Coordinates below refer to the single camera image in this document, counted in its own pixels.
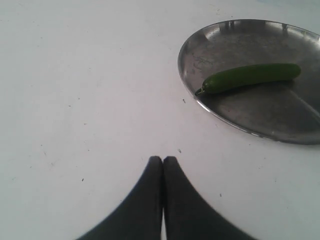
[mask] white table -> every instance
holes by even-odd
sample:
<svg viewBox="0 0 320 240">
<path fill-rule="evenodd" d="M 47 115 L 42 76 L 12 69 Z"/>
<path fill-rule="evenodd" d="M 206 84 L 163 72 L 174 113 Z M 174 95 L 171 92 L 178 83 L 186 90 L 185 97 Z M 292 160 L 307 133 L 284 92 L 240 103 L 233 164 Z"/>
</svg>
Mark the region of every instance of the white table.
<svg viewBox="0 0 320 240">
<path fill-rule="evenodd" d="M 0 6 L 0 239 L 79 237 L 120 204 L 152 155 L 177 156 L 206 201 L 252 236 L 319 239 L 320 147 L 221 122 L 177 70 L 183 42 L 215 22 L 267 19 L 320 33 L 319 1 Z"/>
</svg>

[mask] cucumber stem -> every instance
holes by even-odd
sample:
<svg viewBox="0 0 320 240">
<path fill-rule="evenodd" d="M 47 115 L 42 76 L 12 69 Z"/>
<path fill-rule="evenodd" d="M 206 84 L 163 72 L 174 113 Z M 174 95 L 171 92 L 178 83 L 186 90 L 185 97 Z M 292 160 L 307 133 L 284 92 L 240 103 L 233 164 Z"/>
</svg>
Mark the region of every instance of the cucumber stem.
<svg viewBox="0 0 320 240">
<path fill-rule="evenodd" d="M 202 88 L 199 88 L 197 91 L 195 91 L 194 95 L 199 96 L 200 94 L 204 93 L 205 91 Z"/>
</svg>

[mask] metal plate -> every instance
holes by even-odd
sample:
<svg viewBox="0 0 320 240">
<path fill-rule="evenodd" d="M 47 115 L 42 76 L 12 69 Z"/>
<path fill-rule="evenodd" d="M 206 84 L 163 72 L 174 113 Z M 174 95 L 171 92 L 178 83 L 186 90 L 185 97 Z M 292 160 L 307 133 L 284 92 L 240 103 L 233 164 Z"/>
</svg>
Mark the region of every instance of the metal plate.
<svg viewBox="0 0 320 240">
<path fill-rule="evenodd" d="M 208 76 L 236 67 L 296 63 L 294 81 L 263 83 L 224 93 L 194 93 Z M 250 134 L 281 142 L 320 143 L 320 36 L 284 23 L 230 20 L 187 39 L 178 57 L 183 83 L 207 111 Z"/>
</svg>

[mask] stainless steel plate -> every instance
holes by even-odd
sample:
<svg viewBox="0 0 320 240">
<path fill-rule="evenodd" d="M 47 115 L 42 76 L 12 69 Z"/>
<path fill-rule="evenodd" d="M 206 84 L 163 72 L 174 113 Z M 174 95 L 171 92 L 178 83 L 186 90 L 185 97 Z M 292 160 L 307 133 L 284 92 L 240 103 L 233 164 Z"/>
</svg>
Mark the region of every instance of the stainless steel plate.
<svg viewBox="0 0 320 240">
<path fill-rule="evenodd" d="M 294 81 L 194 98 L 216 117 L 250 134 L 281 142 L 319 144 L 319 35 L 279 22 L 230 20 L 194 33 L 178 57 L 181 79 L 193 95 L 214 73 L 265 63 L 296 63 L 302 73 Z"/>
</svg>

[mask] green cucumber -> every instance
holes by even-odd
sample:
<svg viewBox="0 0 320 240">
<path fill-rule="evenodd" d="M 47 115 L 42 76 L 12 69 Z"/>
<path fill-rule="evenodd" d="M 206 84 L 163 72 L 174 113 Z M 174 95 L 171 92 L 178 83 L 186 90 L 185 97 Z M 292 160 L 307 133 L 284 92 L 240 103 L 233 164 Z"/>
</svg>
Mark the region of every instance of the green cucumber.
<svg viewBox="0 0 320 240">
<path fill-rule="evenodd" d="M 241 66 L 209 76 L 195 95 L 206 92 L 217 94 L 241 86 L 292 80 L 298 77 L 301 68 L 293 63 L 270 63 Z"/>
</svg>

